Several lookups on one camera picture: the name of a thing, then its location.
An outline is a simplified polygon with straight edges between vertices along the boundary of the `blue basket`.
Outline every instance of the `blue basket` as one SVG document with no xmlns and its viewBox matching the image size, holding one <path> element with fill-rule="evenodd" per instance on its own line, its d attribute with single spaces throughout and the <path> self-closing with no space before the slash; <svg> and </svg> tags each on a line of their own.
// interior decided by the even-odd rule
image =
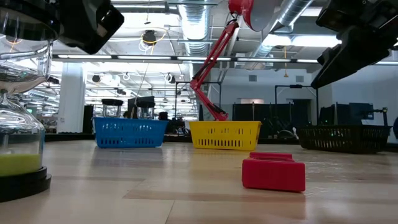
<svg viewBox="0 0 398 224">
<path fill-rule="evenodd" d="M 158 147 L 168 121 L 145 119 L 94 118 L 98 147 Z"/>
</svg>

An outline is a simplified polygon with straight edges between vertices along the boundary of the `yellow basket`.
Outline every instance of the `yellow basket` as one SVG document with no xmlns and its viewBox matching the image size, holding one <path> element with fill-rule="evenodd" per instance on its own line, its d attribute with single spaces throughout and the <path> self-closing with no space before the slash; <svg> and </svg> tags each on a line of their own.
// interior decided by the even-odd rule
<svg viewBox="0 0 398 224">
<path fill-rule="evenodd" d="M 256 149 L 260 121 L 193 121 L 193 146 L 198 149 Z"/>
</svg>

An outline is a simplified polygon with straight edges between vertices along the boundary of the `table surface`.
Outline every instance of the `table surface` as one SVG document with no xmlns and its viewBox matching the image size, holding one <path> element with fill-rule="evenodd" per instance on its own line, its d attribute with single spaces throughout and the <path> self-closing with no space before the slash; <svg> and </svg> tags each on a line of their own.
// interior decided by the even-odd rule
<svg viewBox="0 0 398 224">
<path fill-rule="evenodd" d="M 258 145 L 306 165 L 303 194 L 245 189 L 248 152 L 165 143 L 99 149 L 94 141 L 48 142 L 51 189 L 0 203 L 2 224 L 398 223 L 398 154 L 352 155 Z"/>
</svg>

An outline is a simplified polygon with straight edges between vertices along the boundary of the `basket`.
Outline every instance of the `basket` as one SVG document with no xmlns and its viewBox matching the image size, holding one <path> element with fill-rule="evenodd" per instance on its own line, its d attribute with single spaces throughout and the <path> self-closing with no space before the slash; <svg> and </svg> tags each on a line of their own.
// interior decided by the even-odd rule
<svg viewBox="0 0 398 224">
<path fill-rule="evenodd" d="M 161 146 L 168 121 L 145 119 L 94 118 L 98 147 Z"/>
<path fill-rule="evenodd" d="M 256 149 L 260 121 L 190 122 L 192 142 L 199 149 Z"/>
<path fill-rule="evenodd" d="M 304 149 L 369 154 L 385 148 L 390 129 L 373 125 L 311 126 L 299 128 L 297 135 Z"/>
</svg>

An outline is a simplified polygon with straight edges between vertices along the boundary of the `pillar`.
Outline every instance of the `pillar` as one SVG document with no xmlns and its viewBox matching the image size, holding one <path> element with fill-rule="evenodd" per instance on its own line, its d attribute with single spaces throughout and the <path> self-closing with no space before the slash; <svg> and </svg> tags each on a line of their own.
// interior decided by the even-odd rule
<svg viewBox="0 0 398 224">
<path fill-rule="evenodd" d="M 82 63 L 63 63 L 57 132 L 81 133 L 86 93 Z"/>
</svg>

